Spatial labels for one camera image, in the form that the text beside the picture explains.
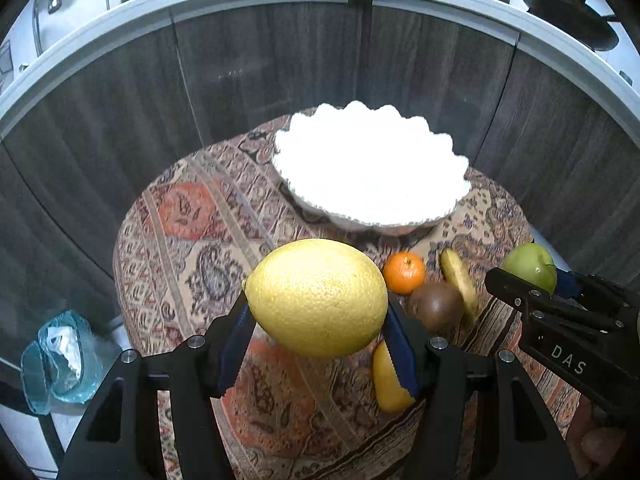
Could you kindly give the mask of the green apple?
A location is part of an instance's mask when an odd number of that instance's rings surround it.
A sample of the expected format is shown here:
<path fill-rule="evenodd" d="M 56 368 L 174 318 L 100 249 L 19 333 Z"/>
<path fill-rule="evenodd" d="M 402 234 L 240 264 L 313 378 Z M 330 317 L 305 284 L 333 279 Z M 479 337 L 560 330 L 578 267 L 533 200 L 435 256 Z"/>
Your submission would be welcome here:
<path fill-rule="evenodd" d="M 558 271 L 552 255 L 537 243 L 527 243 L 514 248 L 503 260 L 500 268 L 545 290 L 549 295 L 554 293 L 558 284 Z"/>

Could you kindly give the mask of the small yellow banana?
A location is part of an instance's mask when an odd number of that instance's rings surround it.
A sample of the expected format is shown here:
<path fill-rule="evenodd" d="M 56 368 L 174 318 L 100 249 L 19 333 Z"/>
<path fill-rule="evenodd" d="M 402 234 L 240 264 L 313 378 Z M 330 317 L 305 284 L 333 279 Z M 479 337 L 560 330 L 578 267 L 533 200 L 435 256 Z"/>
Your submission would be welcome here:
<path fill-rule="evenodd" d="M 478 295 L 468 267 L 452 248 L 445 248 L 440 253 L 439 260 L 446 282 L 454 285 L 462 296 L 465 308 L 465 322 L 473 325 L 478 318 Z"/>

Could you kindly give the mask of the brown kiwi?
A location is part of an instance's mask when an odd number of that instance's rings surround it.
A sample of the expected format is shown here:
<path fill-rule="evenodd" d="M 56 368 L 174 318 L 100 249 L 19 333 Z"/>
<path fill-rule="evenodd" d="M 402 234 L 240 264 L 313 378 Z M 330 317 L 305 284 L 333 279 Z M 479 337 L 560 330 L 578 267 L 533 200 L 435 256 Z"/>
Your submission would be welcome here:
<path fill-rule="evenodd" d="M 449 336 L 462 321 L 465 305 L 460 292 L 445 282 L 427 282 L 410 295 L 406 311 L 419 320 L 428 332 Z"/>

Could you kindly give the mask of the yellow mango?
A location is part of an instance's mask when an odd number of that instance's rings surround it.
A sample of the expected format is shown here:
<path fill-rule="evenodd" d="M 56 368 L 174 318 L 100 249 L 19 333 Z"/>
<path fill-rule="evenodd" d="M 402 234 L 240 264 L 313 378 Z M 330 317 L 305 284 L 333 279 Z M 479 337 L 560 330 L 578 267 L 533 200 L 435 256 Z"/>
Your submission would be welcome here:
<path fill-rule="evenodd" d="M 409 391 L 400 384 L 384 340 L 373 352 L 372 377 L 376 402 L 382 412 L 399 413 L 416 402 Z"/>

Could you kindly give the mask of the yellow lemon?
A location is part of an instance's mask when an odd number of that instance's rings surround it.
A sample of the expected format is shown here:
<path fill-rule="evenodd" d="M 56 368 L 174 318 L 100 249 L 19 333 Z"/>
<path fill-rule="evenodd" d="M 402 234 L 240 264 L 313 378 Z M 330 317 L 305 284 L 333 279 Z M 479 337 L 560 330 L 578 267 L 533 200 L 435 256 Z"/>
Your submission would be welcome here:
<path fill-rule="evenodd" d="M 367 347 L 382 330 L 388 306 L 378 266 L 360 250 L 323 238 L 270 252 L 243 292 L 269 336 L 310 358 L 341 358 Z"/>

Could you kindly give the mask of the blue glass dish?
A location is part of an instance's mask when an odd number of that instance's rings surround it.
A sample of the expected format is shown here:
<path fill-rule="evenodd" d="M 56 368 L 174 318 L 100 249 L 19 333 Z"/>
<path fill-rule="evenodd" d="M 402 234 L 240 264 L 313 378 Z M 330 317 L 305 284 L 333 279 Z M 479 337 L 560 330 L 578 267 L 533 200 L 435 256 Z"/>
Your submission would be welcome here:
<path fill-rule="evenodd" d="M 32 413 L 58 404 L 85 404 L 119 356 L 119 346 L 94 334 L 73 310 L 51 318 L 21 355 L 21 383 Z"/>

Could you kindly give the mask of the large orange tangerine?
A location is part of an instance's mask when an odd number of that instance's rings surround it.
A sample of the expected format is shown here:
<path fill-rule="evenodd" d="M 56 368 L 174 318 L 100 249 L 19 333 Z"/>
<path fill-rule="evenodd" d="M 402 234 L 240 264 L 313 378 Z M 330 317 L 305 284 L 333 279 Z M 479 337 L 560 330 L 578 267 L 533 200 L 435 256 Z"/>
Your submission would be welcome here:
<path fill-rule="evenodd" d="M 414 252 L 398 252 L 386 260 L 383 276 L 387 288 L 398 295 L 409 295 L 426 278 L 423 259 Z"/>

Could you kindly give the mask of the white scalloped bowl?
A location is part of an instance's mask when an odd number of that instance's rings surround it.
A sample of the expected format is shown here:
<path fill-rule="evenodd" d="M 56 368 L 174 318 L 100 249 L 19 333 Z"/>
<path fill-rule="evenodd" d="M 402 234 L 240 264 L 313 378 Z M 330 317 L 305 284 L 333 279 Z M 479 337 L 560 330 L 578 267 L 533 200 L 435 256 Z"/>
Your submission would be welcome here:
<path fill-rule="evenodd" d="M 447 133 L 391 105 L 323 103 L 274 136 L 271 159 L 294 202 L 345 231 L 404 235 L 434 226 L 471 191 Z"/>

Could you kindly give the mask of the patterned paisley tablecloth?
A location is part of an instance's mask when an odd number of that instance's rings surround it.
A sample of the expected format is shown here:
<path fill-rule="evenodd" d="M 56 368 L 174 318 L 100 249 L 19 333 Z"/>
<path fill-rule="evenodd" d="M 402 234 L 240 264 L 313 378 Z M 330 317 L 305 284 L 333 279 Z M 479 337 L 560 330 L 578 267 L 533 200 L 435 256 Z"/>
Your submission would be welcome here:
<path fill-rule="evenodd" d="M 144 354 L 170 351 L 226 314 L 265 255 L 292 240 L 333 238 L 377 264 L 410 250 L 440 279 L 454 249 L 475 281 L 533 232 L 514 198 L 477 170 L 458 209 L 425 233 L 347 233 L 299 209 L 271 165 L 287 117 L 194 152 L 156 178 L 126 214 L 113 270 L 122 317 Z M 213 404 L 240 479 L 396 479 L 422 415 L 385 414 L 375 401 L 371 351 L 311 360 L 256 330 L 235 386 Z"/>

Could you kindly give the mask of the black pan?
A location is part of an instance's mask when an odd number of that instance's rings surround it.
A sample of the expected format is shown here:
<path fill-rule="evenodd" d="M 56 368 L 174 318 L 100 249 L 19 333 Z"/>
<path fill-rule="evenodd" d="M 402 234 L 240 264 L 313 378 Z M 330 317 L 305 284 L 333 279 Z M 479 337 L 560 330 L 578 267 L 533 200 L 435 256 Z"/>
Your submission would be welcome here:
<path fill-rule="evenodd" d="M 601 15 L 588 6 L 586 0 L 523 0 L 528 13 L 533 14 L 572 36 L 594 52 L 611 51 L 618 43 L 611 22 L 618 22 L 614 14 Z"/>

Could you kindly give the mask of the chrome faucet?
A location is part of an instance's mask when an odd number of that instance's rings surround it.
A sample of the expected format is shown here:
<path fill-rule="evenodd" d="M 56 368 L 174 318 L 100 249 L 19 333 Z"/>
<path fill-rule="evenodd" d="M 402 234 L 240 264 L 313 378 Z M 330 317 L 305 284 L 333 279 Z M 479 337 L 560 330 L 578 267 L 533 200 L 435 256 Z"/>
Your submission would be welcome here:
<path fill-rule="evenodd" d="M 35 52 L 40 56 L 44 52 L 43 47 L 43 14 L 55 14 L 62 8 L 62 0 L 34 0 L 32 2 L 32 39 Z"/>

